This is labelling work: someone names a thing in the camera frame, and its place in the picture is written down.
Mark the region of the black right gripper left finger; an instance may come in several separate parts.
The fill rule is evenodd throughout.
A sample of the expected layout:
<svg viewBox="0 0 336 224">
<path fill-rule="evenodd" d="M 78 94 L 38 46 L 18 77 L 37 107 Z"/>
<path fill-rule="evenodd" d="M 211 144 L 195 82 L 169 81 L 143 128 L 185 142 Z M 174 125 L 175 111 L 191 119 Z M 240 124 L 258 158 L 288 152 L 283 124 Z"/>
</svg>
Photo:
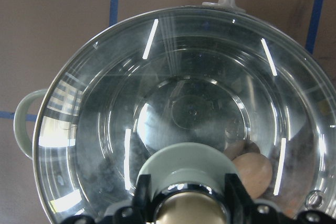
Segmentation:
<svg viewBox="0 0 336 224">
<path fill-rule="evenodd" d="M 118 207 L 112 214 L 108 214 L 96 221 L 88 215 L 75 215 L 62 221 L 65 224 L 97 224 L 97 223 L 155 223 L 155 207 L 150 199 L 152 189 L 151 175 L 141 175 L 138 179 L 135 194 L 130 204 Z"/>
</svg>

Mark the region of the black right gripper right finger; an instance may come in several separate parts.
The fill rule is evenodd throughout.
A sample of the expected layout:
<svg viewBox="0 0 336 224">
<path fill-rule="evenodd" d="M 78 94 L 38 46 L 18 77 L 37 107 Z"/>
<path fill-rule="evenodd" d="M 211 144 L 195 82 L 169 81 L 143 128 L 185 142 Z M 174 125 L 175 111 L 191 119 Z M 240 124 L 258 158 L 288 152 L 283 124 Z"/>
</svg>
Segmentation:
<svg viewBox="0 0 336 224">
<path fill-rule="evenodd" d="M 228 223 L 335 223 L 335 219 L 320 211 L 302 211 L 289 218 L 267 202 L 256 202 L 237 174 L 225 175 L 224 204 Z"/>
</svg>

